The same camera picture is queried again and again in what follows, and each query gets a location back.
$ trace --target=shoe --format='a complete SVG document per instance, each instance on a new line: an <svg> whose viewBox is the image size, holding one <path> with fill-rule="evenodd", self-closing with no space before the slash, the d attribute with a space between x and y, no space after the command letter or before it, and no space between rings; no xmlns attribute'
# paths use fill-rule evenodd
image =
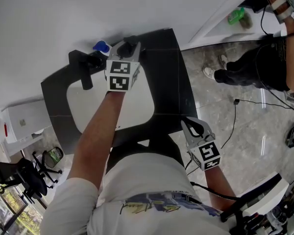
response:
<svg viewBox="0 0 294 235"><path fill-rule="evenodd" d="M219 56L219 62L221 64L221 66L226 70L226 64L229 62L227 57L225 55L220 55Z"/></svg>
<svg viewBox="0 0 294 235"><path fill-rule="evenodd" d="M202 72L205 74L206 77L215 80L215 70L205 67L202 69Z"/></svg>

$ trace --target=blue object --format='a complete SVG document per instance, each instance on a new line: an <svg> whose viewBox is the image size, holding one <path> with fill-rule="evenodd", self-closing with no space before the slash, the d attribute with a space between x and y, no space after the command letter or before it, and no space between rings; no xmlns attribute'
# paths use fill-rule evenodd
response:
<svg viewBox="0 0 294 235"><path fill-rule="evenodd" d="M106 44L105 41L99 41L98 43L96 43L93 49L102 51L103 53L108 53L110 50L110 47Z"/></svg>

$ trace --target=hand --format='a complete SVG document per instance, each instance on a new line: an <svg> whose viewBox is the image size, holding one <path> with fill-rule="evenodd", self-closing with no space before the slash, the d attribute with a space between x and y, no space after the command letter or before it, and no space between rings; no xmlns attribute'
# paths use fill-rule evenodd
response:
<svg viewBox="0 0 294 235"><path fill-rule="evenodd" d="M269 0L270 4L273 4L276 0ZM281 6L279 6L275 11L277 14L281 14L289 8L288 4L285 2ZM284 19L284 23L287 28L294 29L294 19L292 17L287 17Z"/></svg>

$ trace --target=marble floor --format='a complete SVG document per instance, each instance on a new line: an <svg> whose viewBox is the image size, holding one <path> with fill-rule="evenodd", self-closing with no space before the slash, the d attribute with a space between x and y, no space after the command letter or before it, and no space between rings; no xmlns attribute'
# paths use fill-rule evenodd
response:
<svg viewBox="0 0 294 235"><path fill-rule="evenodd" d="M218 84L202 73L203 67L220 69L218 55L225 53L230 61L237 60L255 42L228 43L183 51L182 55L194 93L198 118L206 121L216 134L219 147L228 139L233 128L235 98L281 104L267 91L241 86ZM275 92L284 99L283 93ZM236 194L243 193L272 172L279 172L291 182L294 179L294 148L285 144L285 136L294 122L294 112L281 107L240 102L236 107L233 135L221 151L221 168ZM45 138L29 147L27 152L59 146L52 127L44 131ZM171 134L180 147L184 164L190 158L186 153L186 140L182 131ZM66 156L66 168L72 164L72 155ZM191 163L187 172L197 166ZM191 181L206 185L204 173L199 169L189 175ZM204 203L209 204L206 191L196 189Z"/></svg>

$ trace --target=white t-shirt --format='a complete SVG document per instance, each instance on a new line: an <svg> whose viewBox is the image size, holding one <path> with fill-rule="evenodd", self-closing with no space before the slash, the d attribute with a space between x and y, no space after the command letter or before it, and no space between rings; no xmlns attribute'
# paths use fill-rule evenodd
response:
<svg viewBox="0 0 294 235"><path fill-rule="evenodd" d="M221 223L218 210L198 201L176 160L130 155L104 176L100 195L84 179L60 185L44 214L41 235L229 235L233 224Z"/></svg>

